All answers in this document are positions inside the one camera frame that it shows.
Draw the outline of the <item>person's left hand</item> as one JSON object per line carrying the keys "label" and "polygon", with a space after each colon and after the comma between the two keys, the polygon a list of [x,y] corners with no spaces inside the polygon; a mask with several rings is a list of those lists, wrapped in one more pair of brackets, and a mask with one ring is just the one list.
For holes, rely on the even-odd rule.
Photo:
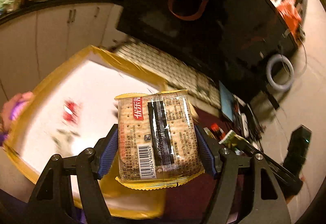
{"label": "person's left hand", "polygon": [[33,92],[14,95],[9,101],[4,103],[1,109],[1,135],[6,135],[11,128],[11,123],[15,120],[24,106],[34,97]]}

